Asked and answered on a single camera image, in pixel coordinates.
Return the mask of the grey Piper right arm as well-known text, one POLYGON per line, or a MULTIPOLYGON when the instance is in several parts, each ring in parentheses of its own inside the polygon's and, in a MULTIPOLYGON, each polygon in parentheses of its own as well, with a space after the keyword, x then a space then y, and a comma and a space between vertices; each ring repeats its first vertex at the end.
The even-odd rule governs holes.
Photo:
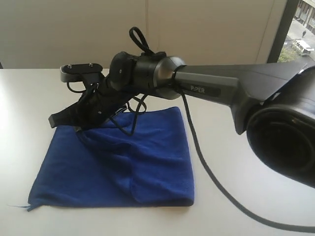
POLYGON ((186 65, 164 52, 116 54, 108 75, 99 64, 61 67, 65 83, 82 82, 80 99, 49 117, 51 127, 100 126, 139 94, 173 100, 181 95, 228 106, 237 134, 255 155, 294 181, 315 185, 315 68, 301 62, 186 65))

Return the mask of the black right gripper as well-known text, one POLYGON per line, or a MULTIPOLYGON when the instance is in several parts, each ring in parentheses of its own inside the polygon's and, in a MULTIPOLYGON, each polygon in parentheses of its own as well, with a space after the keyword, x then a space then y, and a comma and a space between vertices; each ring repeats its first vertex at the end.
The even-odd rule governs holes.
POLYGON ((117 113, 137 93, 129 90, 116 90, 109 76, 98 86, 65 109, 51 114, 48 118, 51 128, 61 125, 73 126, 75 133, 101 126, 117 113))

